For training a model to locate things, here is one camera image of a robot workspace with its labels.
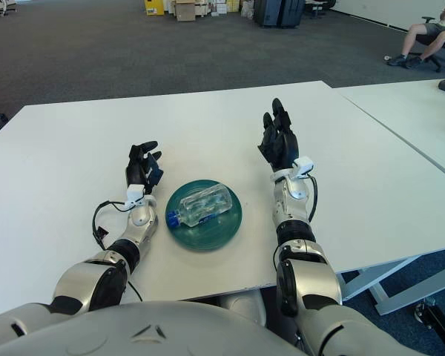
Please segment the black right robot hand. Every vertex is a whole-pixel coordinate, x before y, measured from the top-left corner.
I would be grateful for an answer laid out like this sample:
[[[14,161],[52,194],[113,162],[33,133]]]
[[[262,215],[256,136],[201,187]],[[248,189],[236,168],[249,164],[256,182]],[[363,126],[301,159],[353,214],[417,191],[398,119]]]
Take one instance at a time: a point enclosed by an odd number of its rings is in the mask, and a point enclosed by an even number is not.
[[[282,102],[275,98],[272,101],[273,115],[263,115],[263,139],[257,146],[273,172],[292,168],[299,157],[297,137],[291,129],[289,113]]]

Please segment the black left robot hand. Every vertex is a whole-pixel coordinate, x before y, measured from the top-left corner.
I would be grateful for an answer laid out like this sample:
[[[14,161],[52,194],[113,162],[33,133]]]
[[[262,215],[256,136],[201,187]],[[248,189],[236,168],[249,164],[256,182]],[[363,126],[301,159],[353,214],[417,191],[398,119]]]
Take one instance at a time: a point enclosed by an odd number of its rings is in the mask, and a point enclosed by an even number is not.
[[[144,195],[152,193],[154,186],[158,185],[164,174],[157,162],[162,152],[152,153],[157,146],[157,141],[144,142],[132,145],[129,152],[129,162],[125,169],[127,186],[142,185]]]

